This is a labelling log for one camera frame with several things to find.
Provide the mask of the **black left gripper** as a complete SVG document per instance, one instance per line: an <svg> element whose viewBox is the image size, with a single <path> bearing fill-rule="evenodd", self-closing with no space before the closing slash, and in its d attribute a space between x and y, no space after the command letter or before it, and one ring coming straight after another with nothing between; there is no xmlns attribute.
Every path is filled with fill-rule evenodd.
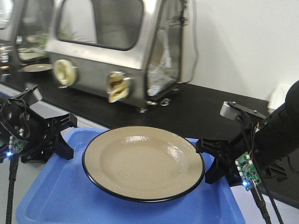
<svg viewBox="0 0 299 224"><path fill-rule="evenodd" d="M0 99L0 162L10 156L21 157L22 163L46 163L53 152L71 160L74 150L58 131L78 127L78 119L68 113L44 118L23 99Z"/></svg>

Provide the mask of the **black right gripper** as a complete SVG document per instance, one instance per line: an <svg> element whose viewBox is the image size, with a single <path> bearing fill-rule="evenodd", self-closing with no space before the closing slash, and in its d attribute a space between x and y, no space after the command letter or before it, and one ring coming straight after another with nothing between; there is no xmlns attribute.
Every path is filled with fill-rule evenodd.
<svg viewBox="0 0 299 224"><path fill-rule="evenodd" d="M261 176L249 146L244 138L238 141L200 138L196 142L196 153L208 153L214 157L205 173L205 182L213 184L225 177L230 186L255 187L260 184Z"/></svg>

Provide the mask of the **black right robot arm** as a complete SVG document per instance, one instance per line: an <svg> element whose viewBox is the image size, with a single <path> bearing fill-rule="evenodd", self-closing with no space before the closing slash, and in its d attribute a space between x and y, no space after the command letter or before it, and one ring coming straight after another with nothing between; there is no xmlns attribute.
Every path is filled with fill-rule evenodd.
<svg viewBox="0 0 299 224"><path fill-rule="evenodd" d="M224 176L232 183L240 183L235 161L245 152L257 168L265 170L299 148L298 82L290 87L284 103L268 116L233 101L223 102L220 115L238 122L241 132L231 140L197 141L197 153L214 157L206 171L206 183L212 184Z"/></svg>

